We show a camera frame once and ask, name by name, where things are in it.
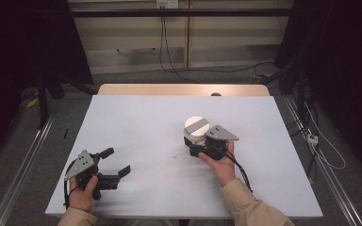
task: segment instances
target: wall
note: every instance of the wall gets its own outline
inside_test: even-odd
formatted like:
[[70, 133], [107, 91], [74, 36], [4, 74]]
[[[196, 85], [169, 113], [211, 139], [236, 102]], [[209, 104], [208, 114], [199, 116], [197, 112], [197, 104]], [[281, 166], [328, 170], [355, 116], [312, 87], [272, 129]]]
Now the wall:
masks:
[[[156, 8], [152, 0], [69, 0], [71, 9]], [[291, 8], [287, 1], [180, 0], [180, 8]], [[171, 68], [160, 18], [76, 18], [92, 74]], [[288, 18], [166, 18], [175, 68], [274, 61]]]

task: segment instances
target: black curtain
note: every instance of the black curtain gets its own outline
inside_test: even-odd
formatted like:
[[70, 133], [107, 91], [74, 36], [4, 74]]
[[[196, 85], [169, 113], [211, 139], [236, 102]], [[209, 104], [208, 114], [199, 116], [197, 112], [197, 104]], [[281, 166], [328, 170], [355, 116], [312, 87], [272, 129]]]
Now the black curtain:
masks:
[[41, 73], [93, 83], [73, 18], [19, 13], [35, 9], [70, 11], [66, 0], [0, 1], [0, 143], [22, 90], [36, 87]]
[[[324, 30], [307, 52], [304, 74], [341, 135], [362, 161], [362, 1], [329, 0]], [[298, 48], [307, 21], [290, 21], [276, 63]]]

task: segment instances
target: power strip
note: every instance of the power strip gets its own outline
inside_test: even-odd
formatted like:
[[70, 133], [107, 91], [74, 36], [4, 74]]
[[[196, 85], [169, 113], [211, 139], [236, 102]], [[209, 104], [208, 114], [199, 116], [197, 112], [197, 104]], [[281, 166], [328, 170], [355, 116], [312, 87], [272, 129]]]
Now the power strip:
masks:
[[156, 0], [157, 8], [178, 8], [178, 0]]
[[306, 141], [307, 143], [316, 146], [319, 143], [319, 137], [312, 134], [307, 134]]

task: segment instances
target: gray floor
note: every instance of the gray floor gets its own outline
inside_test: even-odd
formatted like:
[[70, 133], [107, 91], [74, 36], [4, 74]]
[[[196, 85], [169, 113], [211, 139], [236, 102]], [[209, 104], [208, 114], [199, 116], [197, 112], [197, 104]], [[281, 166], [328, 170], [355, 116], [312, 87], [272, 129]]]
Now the gray floor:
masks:
[[[216, 70], [243, 69], [240, 67], [217, 67]], [[272, 73], [274, 68], [270, 66], [257, 67], [256, 73]], [[193, 79], [200, 83], [224, 83], [224, 84], [249, 84], [254, 81], [254, 70], [241, 71], [237, 73], [215, 73], [215, 72], [183, 72], [181, 76]], [[189, 83], [175, 73], [163, 71], [118, 73], [95, 75], [96, 85], [99, 88], [104, 83]], [[64, 86], [67, 93], [63, 100], [50, 100], [50, 105], [59, 105], [52, 127], [46, 140], [36, 156], [31, 171], [27, 175], [24, 186], [14, 204], [11, 214], [8, 216], [6, 225], [55, 225], [58, 218], [49, 217], [44, 214], [50, 197], [56, 187], [58, 179], [68, 154], [73, 147], [77, 132], [83, 118], [88, 110], [91, 97], [76, 89]], [[279, 93], [277, 83], [269, 85], [271, 95], [274, 97], [285, 124], [294, 121], [285, 102], [285, 97]], [[35, 105], [25, 108], [28, 100], [24, 100], [19, 107], [15, 122], [8, 134], [7, 140], [0, 148], [0, 201], [37, 134], [39, 126], [39, 110]], [[347, 167], [342, 170], [334, 170], [339, 181], [342, 183], [347, 194], [352, 199], [359, 216], [362, 218], [362, 164], [355, 158], [347, 142], [337, 135], [336, 128], [317, 104], [320, 115], [320, 129], [325, 136], [340, 150], [346, 160]], [[289, 129], [294, 133], [297, 126]], [[296, 151], [306, 169], [310, 162], [310, 152], [301, 135], [291, 138]], [[321, 142], [321, 149], [329, 162], [340, 166], [341, 161], [335, 151], [325, 142]], [[324, 213], [323, 218], [316, 219], [294, 219], [296, 225], [351, 225], [328, 185], [326, 178], [318, 169], [315, 184], [312, 186], [316, 197]], [[108, 225], [110, 220], [100, 220], [99, 225]]]

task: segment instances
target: aluminum rail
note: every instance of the aluminum rail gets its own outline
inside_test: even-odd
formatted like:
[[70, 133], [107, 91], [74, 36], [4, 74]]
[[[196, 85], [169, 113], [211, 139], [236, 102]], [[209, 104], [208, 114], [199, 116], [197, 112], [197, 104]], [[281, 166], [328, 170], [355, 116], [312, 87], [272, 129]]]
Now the aluminum rail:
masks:
[[[297, 105], [293, 101], [293, 99], [288, 98], [287, 96], [284, 96], [284, 101], [286, 102], [288, 109], [293, 117], [294, 120], [296, 120], [297, 125], [299, 129], [303, 129], [304, 126], [299, 121], [299, 114], [296, 112]], [[315, 150], [312, 146], [310, 146], [310, 152], [312, 154], [315, 153]], [[325, 159], [324, 154], [321, 150], [319, 150], [319, 154], [321, 154], [322, 158]], [[324, 176], [327, 184], [329, 185], [332, 193], [334, 194], [334, 197], [340, 207], [340, 210], [342, 211], [343, 215], [347, 219], [349, 225], [351, 226], [362, 226], [362, 217], [360, 217], [357, 208], [354, 205], [354, 202], [350, 198], [348, 192], [343, 187], [342, 183], [338, 179], [337, 175], [334, 173], [334, 170], [325, 164], [318, 155], [316, 155], [316, 162], [318, 164], [319, 169], [321, 170], [322, 175]]]
[[317, 13], [316, 8], [148, 8], [148, 9], [75, 9], [41, 10], [19, 9], [22, 15], [50, 17], [287, 17], [309, 16]]
[[17, 198], [23, 190], [23, 186], [25, 185], [25, 181], [28, 178], [28, 174], [31, 171], [35, 159], [40, 152], [42, 144], [49, 133], [54, 117], [58, 113], [58, 109], [59, 102], [53, 102], [52, 114], [49, 117], [48, 122], [43, 126], [42, 129], [38, 130], [31, 147], [28, 149], [28, 153], [25, 156], [22, 166], [20, 166], [16, 176], [13, 178], [7, 192], [5, 193], [5, 196], [0, 201], [0, 226], [4, 226], [8, 221], [11, 210], [13, 209]]

